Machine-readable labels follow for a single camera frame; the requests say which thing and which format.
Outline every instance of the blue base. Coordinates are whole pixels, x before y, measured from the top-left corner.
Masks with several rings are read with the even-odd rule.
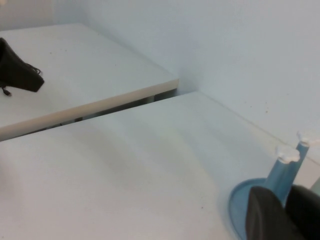
[[[231,192],[228,212],[233,230],[241,240],[246,240],[246,215],[249,192],[253,186],[263,186],[266,178],[254,178],[241,182]]]

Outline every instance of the white table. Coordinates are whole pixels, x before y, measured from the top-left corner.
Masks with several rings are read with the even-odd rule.
[[[90,115],[178,87],[178,79],[81,24],[0,32],[27,63],[43,71],[33,93],[0,94],[0,140]]]
[[[0,238],[231,240],[228,195],[278,144],[200,93],[0,142]]]

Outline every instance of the white tabletop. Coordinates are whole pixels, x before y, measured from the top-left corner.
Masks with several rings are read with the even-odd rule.
[[[43,71],[37,93],[0,94],[0,140],[107,110],[178,87],[173,75],[81,24],[0,32]]]
[[[0,238],[231,240],[228,195],[277,144],[200,93],[0,142]]]

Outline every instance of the white wall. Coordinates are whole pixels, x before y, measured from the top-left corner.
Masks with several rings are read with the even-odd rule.
[[[0,7],[0,31],[52,24],[51,0],[8,0]]]
[[[56,1],[57,23],[112,36],[179,75],[181,93],[200,89],[292,145],[320,130],[320,1]]]

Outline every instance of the black shoe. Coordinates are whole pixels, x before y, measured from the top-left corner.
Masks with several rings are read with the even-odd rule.
[[[21,60],[6,40],[0,38],[0,88],[7,96],[6,86],[37,92],[45,83],[41,71]]]

